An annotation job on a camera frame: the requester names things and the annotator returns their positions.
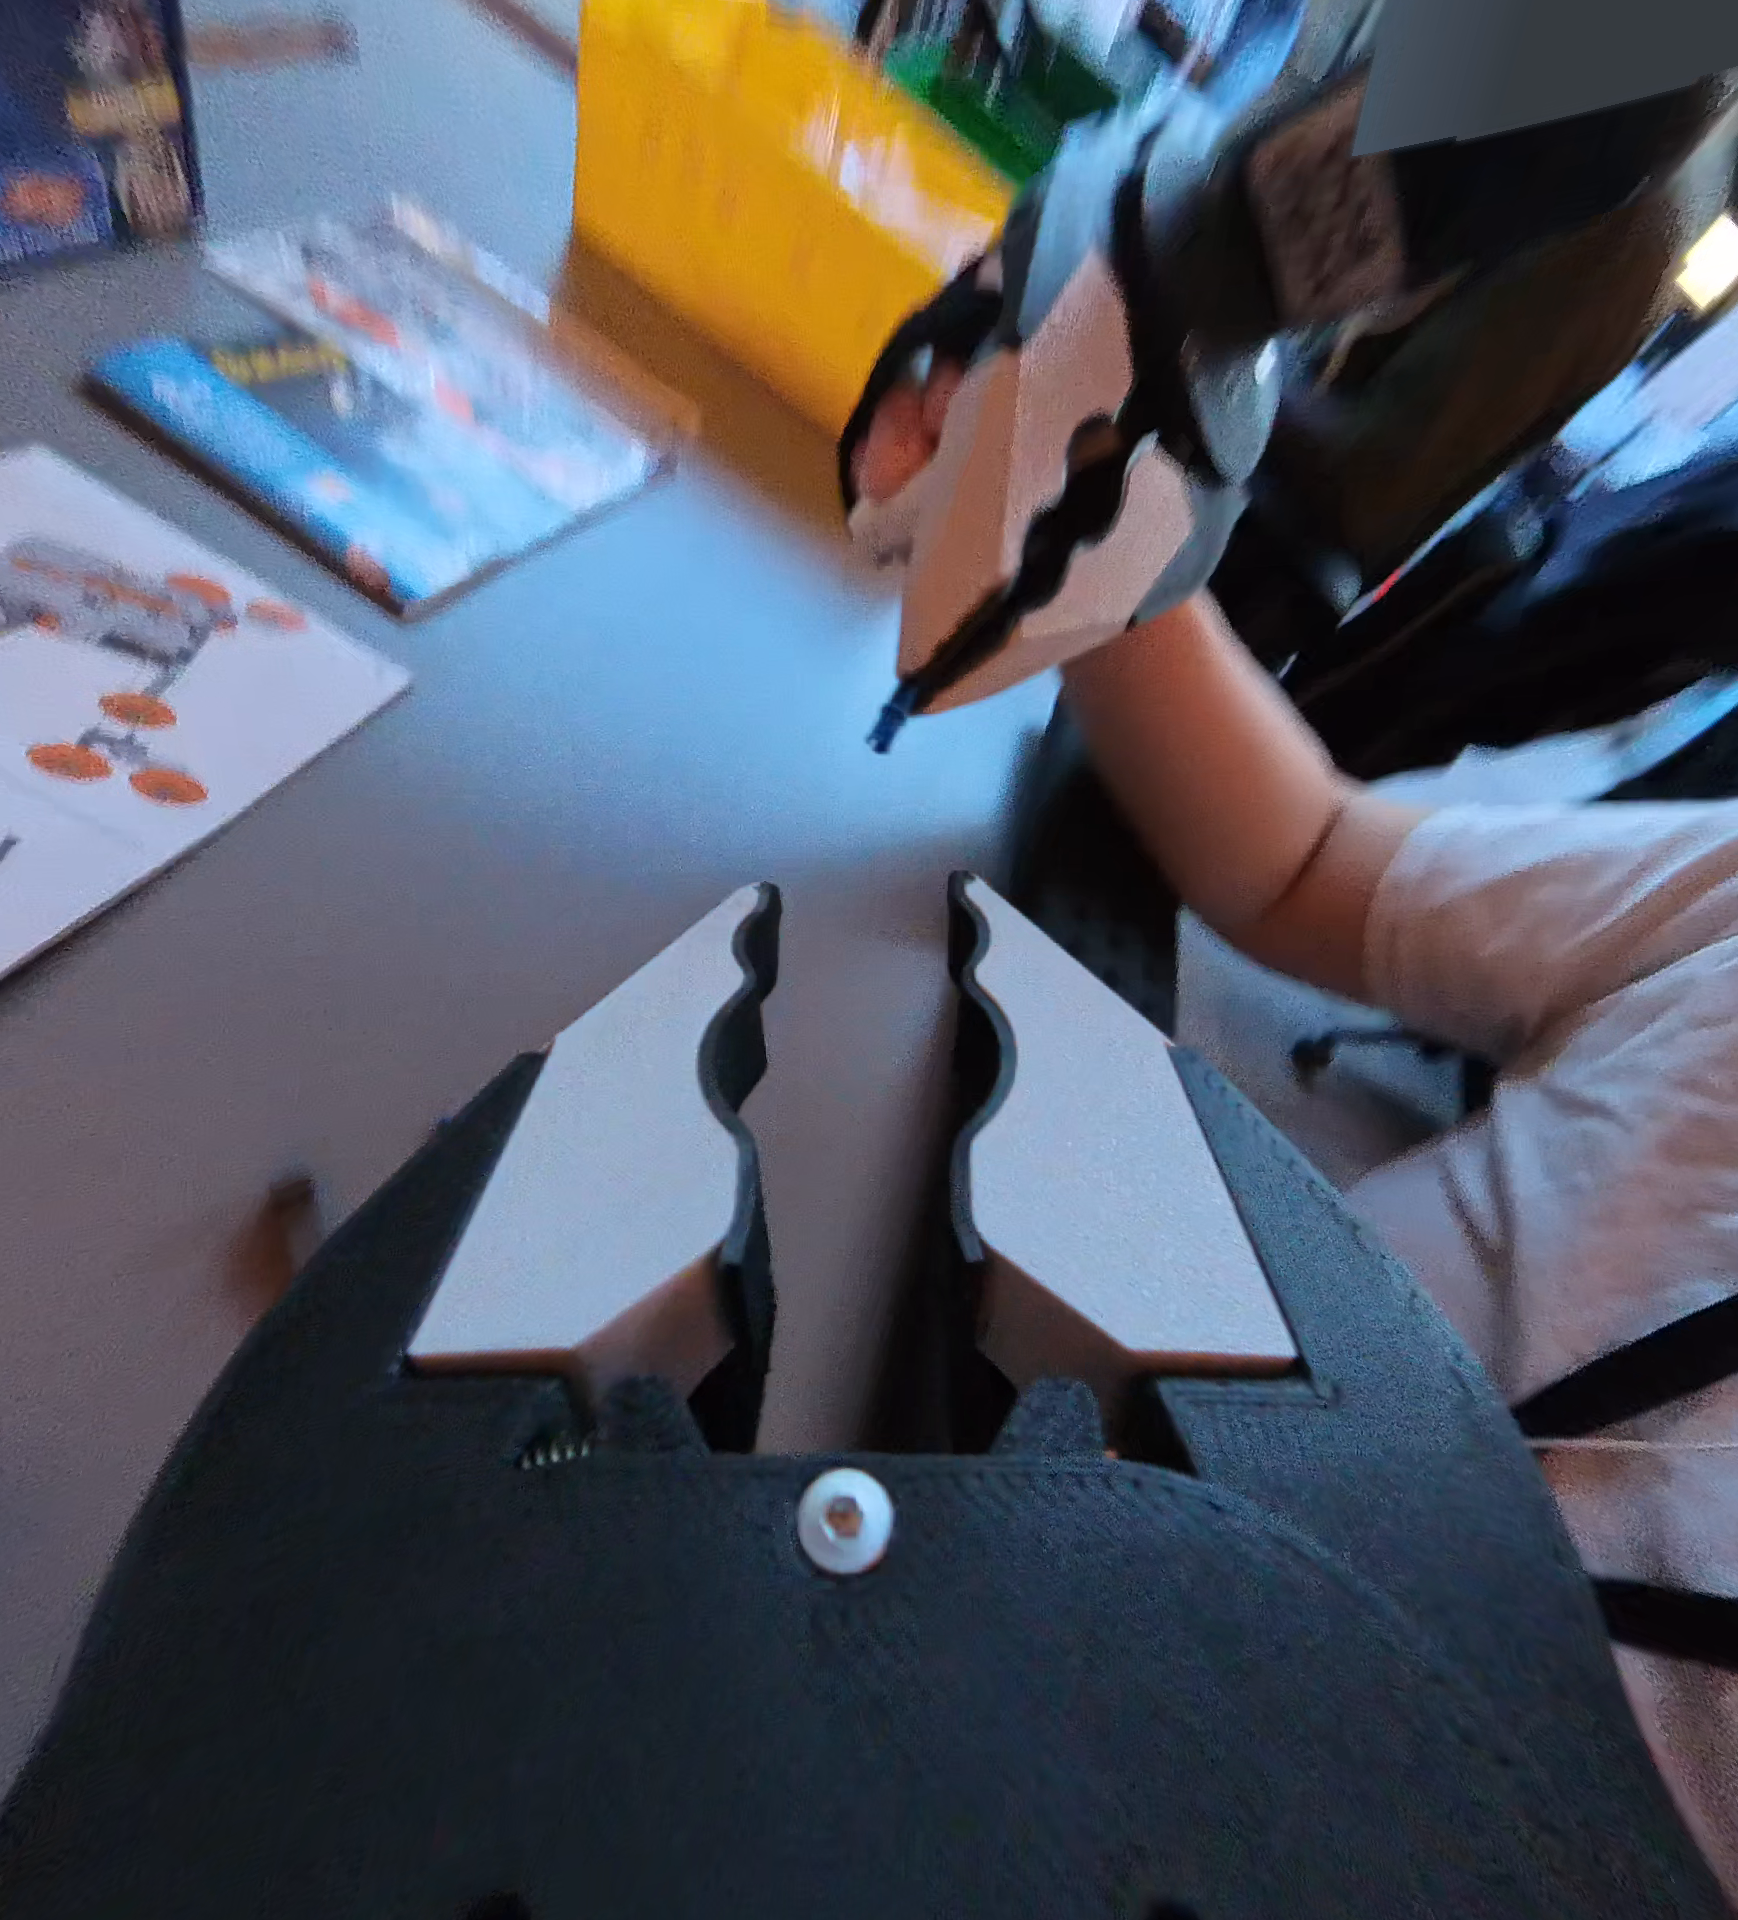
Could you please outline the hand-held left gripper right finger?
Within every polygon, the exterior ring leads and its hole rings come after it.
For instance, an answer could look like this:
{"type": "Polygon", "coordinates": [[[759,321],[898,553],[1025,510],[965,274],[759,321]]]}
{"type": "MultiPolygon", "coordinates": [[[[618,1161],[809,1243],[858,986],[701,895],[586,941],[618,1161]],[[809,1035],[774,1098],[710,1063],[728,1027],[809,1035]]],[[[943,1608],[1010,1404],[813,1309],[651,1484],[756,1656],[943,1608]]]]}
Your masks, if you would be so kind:
{"type": "Polygon", "coordinates": [[[1041,1381],[1112,1443],[1164,1389],[1278,1402],[1299,1343],[1164,1032],[975,874],[947,881],[943,1428],[985,1452],[1041,1381]]]}

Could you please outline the white instruction booklet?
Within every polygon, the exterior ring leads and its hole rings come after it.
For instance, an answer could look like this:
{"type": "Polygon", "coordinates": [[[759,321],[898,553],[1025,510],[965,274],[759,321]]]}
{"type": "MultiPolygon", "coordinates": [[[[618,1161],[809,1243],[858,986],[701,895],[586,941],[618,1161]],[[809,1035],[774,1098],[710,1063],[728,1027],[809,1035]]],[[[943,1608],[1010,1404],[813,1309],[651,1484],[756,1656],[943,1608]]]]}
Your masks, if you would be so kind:
{"type": "Polygon", "coordinates": [[[56,450],[0,452],[0,982],[408,685],[56,450]]]}

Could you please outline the person's right forearm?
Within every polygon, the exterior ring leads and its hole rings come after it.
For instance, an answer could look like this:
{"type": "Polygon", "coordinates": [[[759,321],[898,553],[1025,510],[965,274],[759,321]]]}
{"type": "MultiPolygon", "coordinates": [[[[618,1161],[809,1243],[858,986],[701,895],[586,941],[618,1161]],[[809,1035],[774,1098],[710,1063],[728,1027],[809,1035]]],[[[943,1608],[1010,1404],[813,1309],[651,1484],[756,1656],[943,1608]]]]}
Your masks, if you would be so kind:
{"type": "Polygon", "coordinates": [[[1199,923],[1283,977],[1369,998],[1369,913],[1425,812],[1336,766],[1209,595],[1077,656],[1064,696],[1199,923]]]}

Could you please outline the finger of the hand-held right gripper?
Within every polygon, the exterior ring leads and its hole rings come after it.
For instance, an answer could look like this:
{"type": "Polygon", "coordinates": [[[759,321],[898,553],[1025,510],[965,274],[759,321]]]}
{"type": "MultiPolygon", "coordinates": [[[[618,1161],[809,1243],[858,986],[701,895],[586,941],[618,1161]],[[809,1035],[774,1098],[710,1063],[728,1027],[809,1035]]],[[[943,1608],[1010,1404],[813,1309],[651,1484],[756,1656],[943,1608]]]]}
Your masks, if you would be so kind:
{"type": "Polygon", "coordinates": [[[1108,532],[1079,538],[1061,578],[1039,606],[1023,603],[1029,560],[1017,577],[1017,605],[1000,617],[1000,639],[978,640],[978,659],[955,666],[928,692],[928,714],[943,714],[1000,696],[1121,637],[1139,618],[1182,599],[1177,583],[1204,532],[1199,488],[1147,439],[1131,457],[1121,506],[1108,532]]]}
{"type": "Polygon", "coordinates": [[[978,615],[1000,649],[968,685],[1017,685],[1121,632],[1129,599],[1105,564],[1073,564],[1121,512],[1131,455],[1121,411],[1131,354],[1121,286],[1083,259],[1016,349],[975,363],[921,478],[901,589],[898,677],[923,685],[978,615]]]}

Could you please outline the green plastic bin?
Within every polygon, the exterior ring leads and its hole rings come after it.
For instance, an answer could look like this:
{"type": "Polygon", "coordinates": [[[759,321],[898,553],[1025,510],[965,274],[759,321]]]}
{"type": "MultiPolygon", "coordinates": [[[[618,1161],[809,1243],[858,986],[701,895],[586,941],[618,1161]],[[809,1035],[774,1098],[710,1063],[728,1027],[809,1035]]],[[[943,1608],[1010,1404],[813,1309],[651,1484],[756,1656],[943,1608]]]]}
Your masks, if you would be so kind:
{"type": "Polygon", "coordinates": [[[882,75],[1013,187],[1049,164],[1067,129],[1119,105],[1025,8],[1007,20],[984,4],[955,17],[911,12],[882,52],[882,75]]]}

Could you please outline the blue robot kit box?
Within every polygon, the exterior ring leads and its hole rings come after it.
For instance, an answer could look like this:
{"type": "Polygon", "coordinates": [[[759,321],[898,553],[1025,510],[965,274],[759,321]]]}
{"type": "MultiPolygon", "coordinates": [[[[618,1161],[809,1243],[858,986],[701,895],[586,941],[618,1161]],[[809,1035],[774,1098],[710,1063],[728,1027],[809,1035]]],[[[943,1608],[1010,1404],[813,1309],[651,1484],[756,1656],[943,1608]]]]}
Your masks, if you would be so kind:
{"type": "Polygon", "coordinates": [[[184,238],[199,161],[174,1],[0,1],[0,276],[184,238]]]}

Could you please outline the grey desk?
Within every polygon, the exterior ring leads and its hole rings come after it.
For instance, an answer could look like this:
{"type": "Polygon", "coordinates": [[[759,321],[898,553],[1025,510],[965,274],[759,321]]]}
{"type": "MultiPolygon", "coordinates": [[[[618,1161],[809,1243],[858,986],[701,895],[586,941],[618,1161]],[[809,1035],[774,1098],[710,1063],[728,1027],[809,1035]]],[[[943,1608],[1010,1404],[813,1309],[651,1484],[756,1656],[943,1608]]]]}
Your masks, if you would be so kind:
{"type": "Polygon", "coordinates": [[[1005,874],[1033,683],[865,735],[896,621],[834,439],[590,253],[570,80],[475,4],[331,4],[354,59],[200,72],[211,235],[402,195],[689,397],[665,484],[400,625],[91,406],[105,349],[242,309],[192,253],[0,282],[0,450],[50,445],[400,660],[411,691],[0,986],[0,1798],[116,1544],[274,1296],[251,1228],[322,1228],[518,1052],[745,881],[785,902],[762,1144],[780,1290],[762,1443],[865,1443],[943,1118],[946,879],[1005,874]]]}

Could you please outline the robot sticker sheet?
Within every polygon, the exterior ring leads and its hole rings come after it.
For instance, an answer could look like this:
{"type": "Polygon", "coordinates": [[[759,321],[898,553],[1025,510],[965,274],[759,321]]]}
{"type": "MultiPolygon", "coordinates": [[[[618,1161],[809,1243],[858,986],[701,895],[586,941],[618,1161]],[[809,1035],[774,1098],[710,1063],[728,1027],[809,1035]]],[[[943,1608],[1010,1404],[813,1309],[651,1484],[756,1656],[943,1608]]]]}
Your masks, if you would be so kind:
{"type": "Polygon", "coordinates": [[[680,431],[548,298],[418,201],[204,244],[204,265],[346,363],[350,427],[473,572],[668,481],[680,431]]]}

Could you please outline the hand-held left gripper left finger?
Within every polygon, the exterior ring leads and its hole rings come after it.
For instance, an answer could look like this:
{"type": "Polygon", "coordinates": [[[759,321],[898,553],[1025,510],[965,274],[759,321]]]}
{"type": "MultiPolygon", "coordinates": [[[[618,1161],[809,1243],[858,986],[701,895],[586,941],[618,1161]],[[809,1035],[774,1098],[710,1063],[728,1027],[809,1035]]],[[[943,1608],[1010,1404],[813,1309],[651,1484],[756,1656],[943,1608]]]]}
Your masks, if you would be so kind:
{"type": "Polygon", "coordinates": [[[777,1297],[762,1154],[784,901],[735,889],[547,1046],[407,1345],[412,1372],[547,1376],[600,1412],[661,1380],[757,1447],[777,1297]]]}

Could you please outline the person's right hand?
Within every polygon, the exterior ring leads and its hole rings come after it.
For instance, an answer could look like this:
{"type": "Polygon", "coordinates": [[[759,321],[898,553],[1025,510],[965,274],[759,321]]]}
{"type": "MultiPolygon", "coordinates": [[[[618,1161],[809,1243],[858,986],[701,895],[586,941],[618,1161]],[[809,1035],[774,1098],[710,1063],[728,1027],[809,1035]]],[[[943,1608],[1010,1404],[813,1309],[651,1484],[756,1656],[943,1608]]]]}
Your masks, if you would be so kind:
{"type": "Polygon", "coordinates": [[[964,374],[965,363],[934,351],[914,360],[882,395],[858,443],[858,496],[889,500],[930,467],[964,374]]]}

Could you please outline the person's white shirt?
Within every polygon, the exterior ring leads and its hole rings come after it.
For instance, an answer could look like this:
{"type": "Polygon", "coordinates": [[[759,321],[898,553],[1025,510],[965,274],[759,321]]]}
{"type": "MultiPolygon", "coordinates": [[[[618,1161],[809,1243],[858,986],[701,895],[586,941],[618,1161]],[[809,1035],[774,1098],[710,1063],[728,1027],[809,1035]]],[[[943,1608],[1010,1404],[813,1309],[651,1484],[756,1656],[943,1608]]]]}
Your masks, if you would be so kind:
{"type": "MultiPolygon", "coordinates": [[[[1452,806],[1371,898],[1375,1006],[1499,1070],[1351,1208],[1508,1402],[1738,1296],[1738,799],[1452,806]]],[[[1589,1573],[1738,1598],[1738,1377],[1541,1462],[1589,1573]]],[[[1738,1675],[1623,1650],[1738,1912],[1738,1675]]]]}

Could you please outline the yellow plastic bin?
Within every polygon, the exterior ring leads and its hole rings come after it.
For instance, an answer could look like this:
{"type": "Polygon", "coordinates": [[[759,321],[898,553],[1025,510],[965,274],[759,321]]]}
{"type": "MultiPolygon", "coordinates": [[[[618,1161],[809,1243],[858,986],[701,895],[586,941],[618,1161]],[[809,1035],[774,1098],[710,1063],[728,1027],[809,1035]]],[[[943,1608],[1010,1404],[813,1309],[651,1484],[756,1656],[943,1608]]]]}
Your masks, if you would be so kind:
{"type": "Polygon", "coordinates": [[[574,237],[831,436],[1013,199],[847,37],[776,4],[588,1],[574,94],[574,237]]]}

